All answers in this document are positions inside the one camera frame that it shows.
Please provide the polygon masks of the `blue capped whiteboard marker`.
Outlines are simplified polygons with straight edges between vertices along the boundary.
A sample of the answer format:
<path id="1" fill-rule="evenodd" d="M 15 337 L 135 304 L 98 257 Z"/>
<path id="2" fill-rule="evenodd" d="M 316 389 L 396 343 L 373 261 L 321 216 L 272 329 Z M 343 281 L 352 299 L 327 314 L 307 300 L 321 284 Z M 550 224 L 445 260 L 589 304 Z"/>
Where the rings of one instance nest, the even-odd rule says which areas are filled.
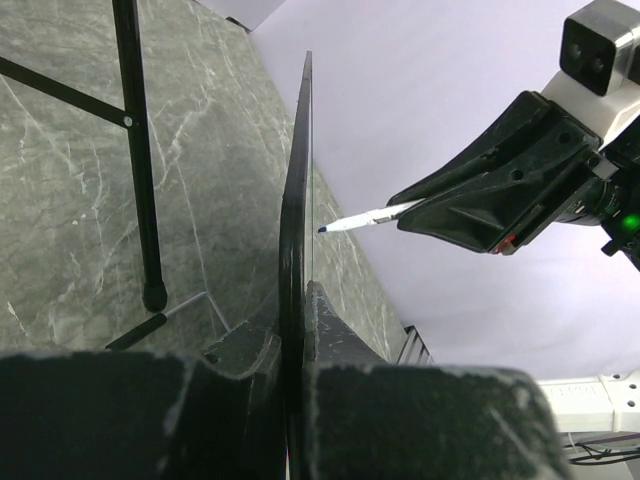
<path id="1" fill-rule="evenodd" d="M 369 210 L 367 212 L 353 216 L 344 217 L 320 227 L 317 230 L 317 233 L 321 234 L 329 232 L 350 231 L 358 228 L 396 221 L 398 217 L 401 216 L 405 211 L 422 202 L 423 199 L 418 199 L 380 209 Z"/>

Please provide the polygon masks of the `white rectangular whiteboard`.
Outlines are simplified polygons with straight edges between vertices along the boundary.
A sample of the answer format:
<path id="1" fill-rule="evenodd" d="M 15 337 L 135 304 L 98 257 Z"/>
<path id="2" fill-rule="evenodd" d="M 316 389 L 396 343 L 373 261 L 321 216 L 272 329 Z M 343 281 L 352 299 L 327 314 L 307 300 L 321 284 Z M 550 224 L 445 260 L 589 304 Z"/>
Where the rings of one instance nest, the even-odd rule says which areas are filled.
<path id="1" fill-rule="evenodd" d="M 301 479 L 301 398 L 305 337 L 305 241 L 309 165 L 313 152 L 313 54 L 305 54 L 282 195 L 278 302 L 282 395 L 289 477 Z"/>

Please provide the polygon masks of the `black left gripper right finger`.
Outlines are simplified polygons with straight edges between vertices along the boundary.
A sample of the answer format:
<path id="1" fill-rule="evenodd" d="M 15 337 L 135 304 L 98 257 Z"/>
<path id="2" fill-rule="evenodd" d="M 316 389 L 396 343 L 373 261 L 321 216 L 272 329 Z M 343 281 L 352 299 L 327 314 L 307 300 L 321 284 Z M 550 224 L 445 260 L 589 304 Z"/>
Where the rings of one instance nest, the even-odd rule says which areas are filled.
<path id="1" fill-rule="evenodd" d="M 504 368 L 396 365 L 310 282 L 305 306 L 306 479 L 567 479 L 551 409 Z"/>

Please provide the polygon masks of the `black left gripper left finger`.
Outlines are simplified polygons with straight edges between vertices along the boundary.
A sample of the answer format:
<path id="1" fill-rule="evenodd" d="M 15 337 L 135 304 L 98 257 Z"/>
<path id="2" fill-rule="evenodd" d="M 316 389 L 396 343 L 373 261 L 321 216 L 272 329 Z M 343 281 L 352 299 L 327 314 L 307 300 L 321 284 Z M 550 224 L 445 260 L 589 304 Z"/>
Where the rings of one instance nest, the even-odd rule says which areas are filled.
<path id="1" fill-rule="evenodd" d="M 1 357 L 5 479 L 279 479 L 281 340 L 245 323 L 203 353 Z"/>

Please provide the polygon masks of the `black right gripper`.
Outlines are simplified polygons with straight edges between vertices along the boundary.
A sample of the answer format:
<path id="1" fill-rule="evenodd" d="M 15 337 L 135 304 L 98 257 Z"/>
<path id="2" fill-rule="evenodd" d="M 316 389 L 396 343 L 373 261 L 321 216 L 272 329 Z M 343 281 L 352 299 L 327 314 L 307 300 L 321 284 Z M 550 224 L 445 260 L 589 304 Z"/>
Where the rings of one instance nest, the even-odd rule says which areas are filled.
<path id="1" fill-rule="evenodd" d="M 402 231 L 475 253 L 519 248 L 594 183 L 586 162 L 599 147 L 599 136 L 559 105 L 525 91 L 457 156 L 388 203 L 412 203 L 398 217 Z M 639 145 L 604 154 L 617 172 L 556 222 L 600 226 L 610 238 L 602 252 L 622 252 L 639 270 Z"/>

